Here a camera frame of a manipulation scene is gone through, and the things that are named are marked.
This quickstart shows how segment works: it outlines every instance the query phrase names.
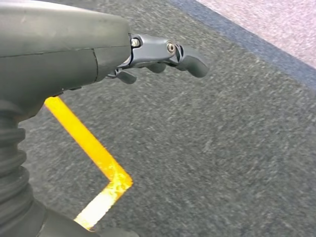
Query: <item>yellow tape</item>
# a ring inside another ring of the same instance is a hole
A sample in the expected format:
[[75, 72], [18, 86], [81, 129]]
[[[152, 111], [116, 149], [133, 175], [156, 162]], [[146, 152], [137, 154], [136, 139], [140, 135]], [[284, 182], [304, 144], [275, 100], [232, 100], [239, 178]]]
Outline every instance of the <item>yellow tape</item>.
[[110, 180], [105, 189], [90, 202], [75, 221], [86, 229], [90, 229], [133, 184], [127, 173], [60, 97], [48, 98], [45, 101], [45, 106]]

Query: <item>yellow floor marking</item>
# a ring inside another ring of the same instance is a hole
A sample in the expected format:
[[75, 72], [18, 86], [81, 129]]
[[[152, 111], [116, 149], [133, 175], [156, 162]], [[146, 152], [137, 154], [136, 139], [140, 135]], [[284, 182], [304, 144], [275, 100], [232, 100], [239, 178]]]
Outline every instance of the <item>yellow floor marking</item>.
[[45, 106], [110, 181], [75, 221], [91, 229], [133, 184], [128, 174], [60, 97], [48, 98]]

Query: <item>bolt head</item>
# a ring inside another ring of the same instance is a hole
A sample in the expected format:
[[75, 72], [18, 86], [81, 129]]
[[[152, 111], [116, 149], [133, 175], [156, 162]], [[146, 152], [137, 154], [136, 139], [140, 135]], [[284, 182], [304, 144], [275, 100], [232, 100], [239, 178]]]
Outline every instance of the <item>bolt head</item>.
[[167, 49], [169, 53], [173, 54], [176, 52], [176, 46], [173, 42], [167, 42]]

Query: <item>floor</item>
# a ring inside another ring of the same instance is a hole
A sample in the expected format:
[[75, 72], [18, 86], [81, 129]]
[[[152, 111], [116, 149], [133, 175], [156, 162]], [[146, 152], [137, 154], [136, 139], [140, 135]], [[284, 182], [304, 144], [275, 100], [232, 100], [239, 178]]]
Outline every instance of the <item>floor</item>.
[[[99, 228], [141, 237], [316, 233], [313, 62], [195, 0], [54, 2], [121, 15], [135, 32], [191, 45], [210, 64], [204, 79], [138, 70], [133, 85], [104, 80], [62, 96], [134, 182]], [[34, 192], [51, 208], [74, 218], [109, 182], [45, 107], [21, 126]]]

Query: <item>robotic finger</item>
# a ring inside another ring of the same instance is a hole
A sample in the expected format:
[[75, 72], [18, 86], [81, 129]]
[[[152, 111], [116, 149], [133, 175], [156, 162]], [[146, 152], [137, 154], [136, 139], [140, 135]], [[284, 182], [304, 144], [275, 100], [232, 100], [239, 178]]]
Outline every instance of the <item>robotic finger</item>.
[[119, 78], [127, 84], [133, 84], [137, 78], [126, 69], [148, 68], [153, 73], [161, 73], [167, 66], [180, 71], [188, 71], [194, 77], [206, 76], [209, 67], [207, 60], [196, 50], [174, 43], [164, 38], [149, 35], [130, 35], [131, 54], [108, 78]]

